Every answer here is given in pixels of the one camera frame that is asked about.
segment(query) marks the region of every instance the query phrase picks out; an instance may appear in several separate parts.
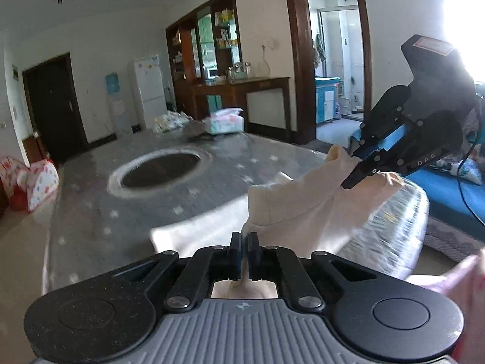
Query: label sticker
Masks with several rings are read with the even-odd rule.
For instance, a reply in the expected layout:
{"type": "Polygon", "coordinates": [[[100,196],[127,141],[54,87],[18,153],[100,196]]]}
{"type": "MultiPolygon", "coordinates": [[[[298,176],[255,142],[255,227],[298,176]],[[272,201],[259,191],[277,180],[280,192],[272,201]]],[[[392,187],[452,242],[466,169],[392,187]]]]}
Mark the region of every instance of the label sticker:
{"type": "Polygon", "coordinates": [[[447,56],[454,50],[454,46],[450,43],[429,37],[421,37],[413,46],[438,53],[442,56],[447,56]]]}

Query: screw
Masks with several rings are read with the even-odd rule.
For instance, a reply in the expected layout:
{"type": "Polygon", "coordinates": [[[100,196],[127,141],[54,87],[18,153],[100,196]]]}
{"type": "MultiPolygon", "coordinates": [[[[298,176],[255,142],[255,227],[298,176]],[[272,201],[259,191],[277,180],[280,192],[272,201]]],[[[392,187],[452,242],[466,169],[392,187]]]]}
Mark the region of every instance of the screw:
{"type": "Polygon", "coordinates": [[[167,305],[174,309],[183,309],[190,305],[190,301],[188,298],[176,295],[175,297],[170,297],[167,300],[167,305]]]}
{"type": "Polygon", "coordinates": [[[322,300],[311,295],[306,295],[305,297],[300,297],[298,303],[303,308],[318,308],[322,305],[322,300]]]}

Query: refrigerator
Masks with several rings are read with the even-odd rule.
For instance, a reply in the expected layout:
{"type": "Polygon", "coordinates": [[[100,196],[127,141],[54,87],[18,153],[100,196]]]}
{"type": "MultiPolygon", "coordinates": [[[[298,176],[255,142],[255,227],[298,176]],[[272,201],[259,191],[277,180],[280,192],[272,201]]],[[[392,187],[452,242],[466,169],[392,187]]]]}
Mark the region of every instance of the refrigerator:
{"type": "Polygon", "coordinates": [[[158,56],[135,60],[134,96],[135,106],[143,130],[151,130],[155,118],[167,113],[163,90],[163,77],[158,56]]]}

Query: door frame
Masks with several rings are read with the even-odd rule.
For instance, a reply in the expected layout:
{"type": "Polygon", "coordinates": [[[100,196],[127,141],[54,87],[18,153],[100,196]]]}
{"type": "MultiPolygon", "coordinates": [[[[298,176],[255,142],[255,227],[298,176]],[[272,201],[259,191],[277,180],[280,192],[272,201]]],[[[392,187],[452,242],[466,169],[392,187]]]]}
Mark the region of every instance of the door frame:
{"type": "Polygon", "coordinates": [[[88,140],[86,138],[86,132],[84,131],[84,126],[82,124],[81,112],[79,111],[78,97],[76,95],[76,88],[74,86],[74,77],[72,75],[71,54],[69,52],[65,53],[63,55],[60,55],[60,56],[56,56],[52,59],[46,60],[45,62],[37,64],[34,67],[28,68],[27,70],[24,70],[22,72],[22,79],[23,79],[23,82],[24,82],[24,91],[25,91],[25,99],[27,101],[28,115],[30,116],[33,131],[37,131],[37,124],[35,123],[35,116],[33,114],[32,103],[31,103],[31,99],[30,99],[30,93],[29,93],[29,90],[28,90],[27,75],[30,74],[31,72],[37,70],[38,68],[41,68],[44,65],[54,63],[54,62],[58,62],[58,61],[61,61],[61,60],[65,60],[65,62],[66,62],[67,76],[69,77],[69,85],[71,87],[71,92],[73,94],[71,102],[72,102],[72,108],[73,108],[73,112],[74,112],[74,118],[75,118],[75,121],[76,121],[76,127],[79,130],[79,132],[81,133],[81,141],[82,141],[83,150],[86,152],[86,151],[89,150],[89,143],[88,143],[88,140]]]}
{"type": "MultiPolygon", "coordinates": [[[[364,118],[372,109],[372,55],[369,18],[365,0],[357,0],[364,50],[364,118]]],[[[308,143],[316,138],[315,70],[308,0],[287,0],[295,69],[297,132],[293,142],[308,143]]]]}

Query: dark brown door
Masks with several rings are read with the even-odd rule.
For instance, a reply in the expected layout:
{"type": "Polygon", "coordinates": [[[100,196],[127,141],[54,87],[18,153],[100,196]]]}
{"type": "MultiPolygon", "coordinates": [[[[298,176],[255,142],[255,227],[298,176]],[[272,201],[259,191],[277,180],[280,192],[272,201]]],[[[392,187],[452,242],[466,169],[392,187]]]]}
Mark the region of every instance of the dark brown door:
{"type": "Polygon", "coordinates": [[[69,56],[28,70],[24,80],[35,129],[55,163],[86,151],[69,56]]]}

